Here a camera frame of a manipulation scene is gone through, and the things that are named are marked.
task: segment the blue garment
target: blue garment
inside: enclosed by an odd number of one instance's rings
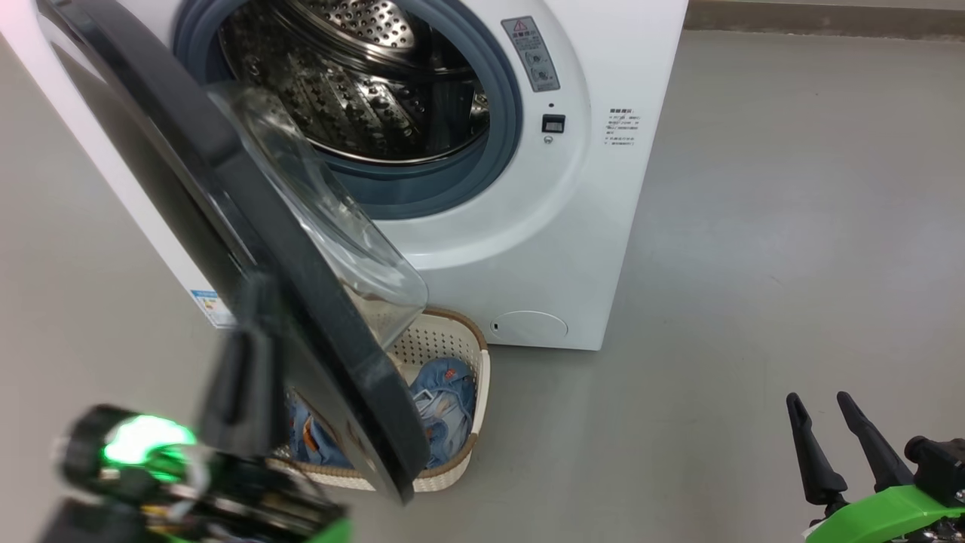
[[[439,358],[423,365],[409,391],[426,428],[426,468],[438,468],[452,460],[469,438],[476,410],[473,372],[458,358]]]
[[[335,445],[335,440],[312,417],[305,404],[294,396],[289,401],[289,419],[292,460],[336,468],[352,467],[351,462]]]
[[[429,460],[426,469],[438,468],[466,444],[476,410],[473,372],[458,358],[439,358],[424,364],[409,387],[426,429]],[[319,466],[351,468],[335,440],[314,420],[297,396],[289,399],[291,459]]]

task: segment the washing machine door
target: washing machine door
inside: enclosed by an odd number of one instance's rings
[[[352,200],[328,184],[324,165],[301,149],[298,130],[286,124],[284,109],[272,109],[270,97],[202,89],[115,0],[40,0],[39,7],[75,41],[177,174],[174,183],[187,195],[178,213],[198,216],[193,224],[209,240],[206,251],[232,263],[210,275],[218,293],[231,306],[248,271],[278,279],[291,315],[284,346],[289,382],[376,490],[409,500],[428,445],[384,350],[407,323],[393,314],[395,325],[380,328],[365,314],[372,292],[350,287],[400,271],[387,280],[398,280],[396,294],[410,302],[402,313],[411,314],[421,310],[419,298],[425,303],[425,284]]]

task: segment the warning label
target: warning label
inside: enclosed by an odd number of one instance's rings
[[[559,90],[560,80],[556,76],[556,67],[533,18],[517,17],[502,22],[506,33],[510,35],[512,46],[519,54],[519,60],[523,61],[523,68],[530,78],[533,92]]]
[[[619,145],[630,147],[637,143],[637,131],[640,129],[640,115],[632,109],[610,108],[603,131],[603,145]]]
[[[191,296],[198,303],[205,316],[217,329],[234,326],[234,315],[231,309],[218,297],[214,291],[191,291]]]

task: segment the green led light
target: green led light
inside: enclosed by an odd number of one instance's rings
[[[194,443],[194,434],[187,428],[166,418],[141,414],[116,428],[114,439],[104,447],[104,458],[117,464],[138,465],[159,447]]]

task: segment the white plastic basket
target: white plastic basket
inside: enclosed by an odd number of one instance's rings
[[[466,362],[476,377],[476,412],[469,439],[459,453],[446,464],[423,470],[413,481],[416,492],[435,492],[453,485],[469,467],[473,446],[483,427],[486,399],[489,395],[489,350],[483,333],[468,318],[446,309],[427,309],[399,337],[389,351],[407,383],[412,383],[426,362],[441,357],[456,357]],[[324,485],[357,490],[374,490],[356,470],[298,463],[314,481]],[[286,464],[279,462],[279,468]]]

